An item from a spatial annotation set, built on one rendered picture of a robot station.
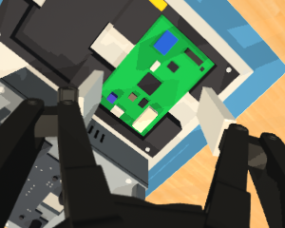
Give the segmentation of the green circuit board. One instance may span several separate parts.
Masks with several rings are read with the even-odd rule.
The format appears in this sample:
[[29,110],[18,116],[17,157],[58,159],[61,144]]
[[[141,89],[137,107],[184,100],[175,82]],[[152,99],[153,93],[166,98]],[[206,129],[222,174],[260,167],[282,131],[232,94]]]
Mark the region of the green circuit board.
[[213,65],[161,15],[104,82],[101,104],[144,136]]

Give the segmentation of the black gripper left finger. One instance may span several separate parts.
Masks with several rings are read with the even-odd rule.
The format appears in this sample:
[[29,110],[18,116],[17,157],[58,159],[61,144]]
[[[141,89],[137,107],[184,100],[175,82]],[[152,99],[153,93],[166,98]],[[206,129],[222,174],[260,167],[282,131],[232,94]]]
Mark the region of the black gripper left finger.
[[25,99],[0,125],[0,228],[5,228],[46,137],[57,137],[70,227],[126,228],[86,131],[102,100],[103,78],[103,71],[94,70],[78,88],[59,87],[56,106]]

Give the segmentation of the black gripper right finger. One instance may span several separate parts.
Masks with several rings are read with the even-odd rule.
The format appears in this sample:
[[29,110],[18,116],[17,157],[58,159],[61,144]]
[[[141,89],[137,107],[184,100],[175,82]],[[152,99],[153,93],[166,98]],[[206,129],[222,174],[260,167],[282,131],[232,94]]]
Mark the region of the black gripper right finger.
[[249,135],[210,87],[202,89],[196,116],[218,157],[203,228],[251,228],[248,170],[269,228],[285,228],[285,143],[274,133]]

